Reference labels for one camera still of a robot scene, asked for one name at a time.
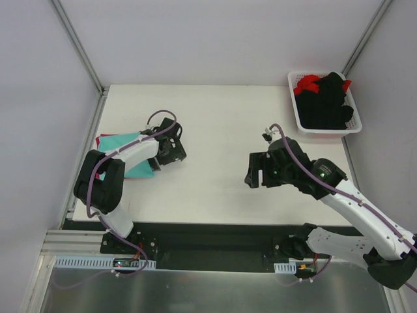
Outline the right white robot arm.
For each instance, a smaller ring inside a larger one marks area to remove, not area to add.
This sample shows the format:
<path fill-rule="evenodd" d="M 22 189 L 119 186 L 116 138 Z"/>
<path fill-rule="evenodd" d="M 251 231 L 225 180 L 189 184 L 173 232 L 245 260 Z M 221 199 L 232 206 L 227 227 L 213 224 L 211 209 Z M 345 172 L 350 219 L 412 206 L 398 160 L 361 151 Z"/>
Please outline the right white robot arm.
<path fill-rule="evenodd" d="M 332 161 L 310 160 L 298 142 L 288 137 L 268 143 L 265 152 L 250 153 L 244 182 L 250 188 L 291 185 L 335 210 L 359 237 L 340 235 L 305 223 L 300 232 L 279 243 L 289 258 L 303 260 L 327 254 L 364 268 L 379 284 L 398 290 L 416 271 L 416 235 L 390 220 L 374 207 Z"/>

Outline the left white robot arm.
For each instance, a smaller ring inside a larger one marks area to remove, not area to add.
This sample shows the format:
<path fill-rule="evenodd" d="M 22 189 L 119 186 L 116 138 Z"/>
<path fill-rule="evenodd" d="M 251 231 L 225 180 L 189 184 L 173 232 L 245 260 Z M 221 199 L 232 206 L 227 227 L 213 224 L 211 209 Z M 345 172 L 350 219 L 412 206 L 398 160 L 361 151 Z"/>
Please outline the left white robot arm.
<path fill-rule="evenodd" d="M 141 166 L 152 173 L 184 160 L 186 151 L 181 136 L 182 126 L 165 117 L 155 127 L 129 134 L 125 143 L 104 150 L 92 149 L 86 154 L 74 185 L 74 196 L 86 205 L 88 217 L 101 218 L 117 234 L 115 246 L 122 253 L 132 253 L 138 241 L 131 233 L 133 221 L 121 205 L 128 172 Z"/>

